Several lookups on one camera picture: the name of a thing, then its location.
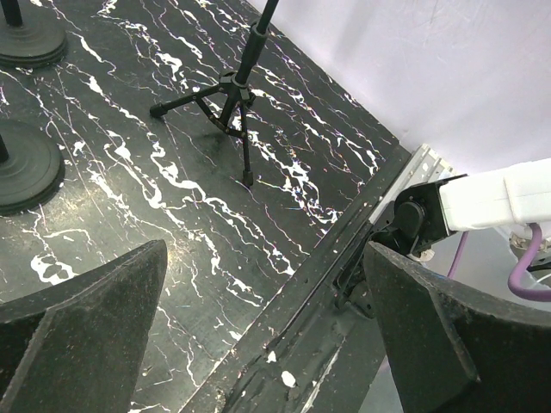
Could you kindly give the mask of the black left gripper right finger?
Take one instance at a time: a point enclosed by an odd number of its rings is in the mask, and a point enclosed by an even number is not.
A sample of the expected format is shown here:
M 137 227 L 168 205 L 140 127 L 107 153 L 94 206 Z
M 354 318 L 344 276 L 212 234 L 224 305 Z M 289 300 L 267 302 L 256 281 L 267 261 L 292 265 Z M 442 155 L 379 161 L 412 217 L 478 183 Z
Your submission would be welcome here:
M 548 412 L 550 314 L 374 242 L 363 268 L 405 412 Z

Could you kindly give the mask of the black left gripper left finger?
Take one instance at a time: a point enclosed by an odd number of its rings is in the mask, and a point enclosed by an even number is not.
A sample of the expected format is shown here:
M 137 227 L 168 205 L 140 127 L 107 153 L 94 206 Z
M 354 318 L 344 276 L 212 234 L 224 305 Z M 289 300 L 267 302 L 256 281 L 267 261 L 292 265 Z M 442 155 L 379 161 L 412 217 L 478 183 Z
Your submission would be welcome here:
M 1 306 L 3 412 L 127 412 L 168 264 L 153 240 Z

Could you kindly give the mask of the black round-base stand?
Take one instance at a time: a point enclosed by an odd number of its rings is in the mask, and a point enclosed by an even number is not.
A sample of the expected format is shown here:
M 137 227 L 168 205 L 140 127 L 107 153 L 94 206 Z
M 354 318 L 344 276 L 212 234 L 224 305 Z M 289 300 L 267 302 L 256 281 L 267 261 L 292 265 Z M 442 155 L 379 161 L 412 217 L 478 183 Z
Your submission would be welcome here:
M 50 9 L 30 1 L 1 1 L 1 66 L 39 68 L 67 53 L 63 23 Z
M 33 210 L 47 203 L 65 178 L 61 150 L 38 127 L 1 121 L 1 214 Z

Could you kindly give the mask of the small black tripod stand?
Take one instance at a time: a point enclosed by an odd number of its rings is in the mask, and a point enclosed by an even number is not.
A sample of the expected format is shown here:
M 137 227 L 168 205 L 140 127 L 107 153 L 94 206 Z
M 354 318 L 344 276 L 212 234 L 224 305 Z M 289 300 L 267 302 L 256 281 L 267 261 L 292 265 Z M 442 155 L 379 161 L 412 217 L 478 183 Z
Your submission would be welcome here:
M 247 111 L 255 101 L 255 96 L 249 85 L 249 76 L 269 37 L 269 24 L 278 3 L 278 0 L 267 1 L 259 20 L 250 25 L 249 36 L 237 70 L 220 75 L 219 82 L 214 86 L 201 89 L 174 101 L 157 103 L 149 109 L 151 117 L 160 119 L 172 109 L 191 102 L 196 103 L 213 125 L 226 135 L 241 140 L 244 156 L 242 183 L 247 188 L 250 188 L 254 182 L 246 121 Z M 215 94 L 222 94 L 226 97 L 220 115 L 215 115 L 205 103 L 207 97 Z

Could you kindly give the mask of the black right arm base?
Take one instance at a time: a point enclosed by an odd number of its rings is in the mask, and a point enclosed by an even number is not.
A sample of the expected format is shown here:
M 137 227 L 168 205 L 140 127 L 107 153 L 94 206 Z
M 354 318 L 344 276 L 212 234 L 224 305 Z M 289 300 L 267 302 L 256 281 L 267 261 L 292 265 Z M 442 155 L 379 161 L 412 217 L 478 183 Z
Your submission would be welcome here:
M 423 291 L 409 273 L 413 245 L 412 237 L 392 227 L 359 238 L 333 281 L 337 310 L 378 318 L 384 334 L 413 324 L 415 308 L 423 304 Z

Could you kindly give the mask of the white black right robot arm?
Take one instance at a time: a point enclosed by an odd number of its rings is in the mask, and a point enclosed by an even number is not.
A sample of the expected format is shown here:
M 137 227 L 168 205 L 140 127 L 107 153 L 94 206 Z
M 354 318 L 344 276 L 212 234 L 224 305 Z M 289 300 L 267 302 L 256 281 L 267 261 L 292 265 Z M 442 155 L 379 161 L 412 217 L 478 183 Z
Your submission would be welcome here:
M 390 226 L 403 254 L 417 254 L 457 232 L 507 226 L 527 237 L 532 225 L 550 238 L 550 160 L 410 186 L 393 204 Z

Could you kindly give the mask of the aluminium table rail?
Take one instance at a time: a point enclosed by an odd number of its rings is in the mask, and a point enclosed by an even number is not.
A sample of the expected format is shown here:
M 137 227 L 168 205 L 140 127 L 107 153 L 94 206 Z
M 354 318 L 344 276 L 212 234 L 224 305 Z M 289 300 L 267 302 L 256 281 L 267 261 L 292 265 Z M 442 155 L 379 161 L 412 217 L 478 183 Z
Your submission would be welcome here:
M 394 200 L 402 190 L 412 185 L 434 182 L 458 175 L 457 169 L 442 158 L 430 145 L 421 144 L 412 153 L 412 157 L 386 193 L 380 196 L 374 211 L 369 217 L 369 222 L 375 224 L 388 203 Z

